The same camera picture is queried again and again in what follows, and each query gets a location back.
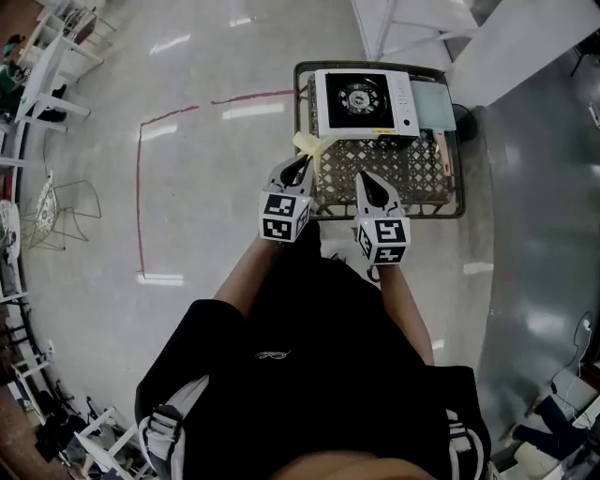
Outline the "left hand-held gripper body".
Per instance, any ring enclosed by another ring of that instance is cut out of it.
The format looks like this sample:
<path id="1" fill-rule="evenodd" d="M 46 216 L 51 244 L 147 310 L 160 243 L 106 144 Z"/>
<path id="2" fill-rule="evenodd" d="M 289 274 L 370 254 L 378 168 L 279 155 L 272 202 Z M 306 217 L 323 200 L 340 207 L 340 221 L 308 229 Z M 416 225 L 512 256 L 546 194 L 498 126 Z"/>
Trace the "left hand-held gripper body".
<path id="1" fill-rule="evenodd" d="M 308 224 L 311 187 L 271 184 L 261 193 L 259 234 L 262 239 L 293 243 Z"/>

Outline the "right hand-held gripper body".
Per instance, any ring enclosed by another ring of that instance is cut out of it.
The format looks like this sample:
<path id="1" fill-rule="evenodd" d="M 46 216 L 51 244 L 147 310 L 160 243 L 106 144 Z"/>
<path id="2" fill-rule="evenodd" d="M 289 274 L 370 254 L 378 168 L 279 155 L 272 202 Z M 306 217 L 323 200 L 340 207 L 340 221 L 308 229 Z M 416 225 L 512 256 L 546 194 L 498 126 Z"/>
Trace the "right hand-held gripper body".
<path id="1" fill-rule="evenodd" d="M 400 264 L 411 245 L 410 220 L 403 209 L 388 214 L 359 213 L 356 242 L 371 265 Z"/>

